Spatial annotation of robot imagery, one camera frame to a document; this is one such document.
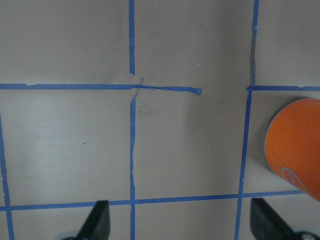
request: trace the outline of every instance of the floor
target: floor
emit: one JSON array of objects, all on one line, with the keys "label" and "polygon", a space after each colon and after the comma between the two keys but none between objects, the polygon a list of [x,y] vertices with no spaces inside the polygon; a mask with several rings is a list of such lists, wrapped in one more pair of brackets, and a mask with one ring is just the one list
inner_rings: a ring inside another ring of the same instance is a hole
[{"label": "floor", "polygon": [[263,152],[281,107],[320,98],[319,10],[2,0],[0,239],[74,236],[108,199],[110,240],[253,240],[252,197],[320,235],[319,203]]}]

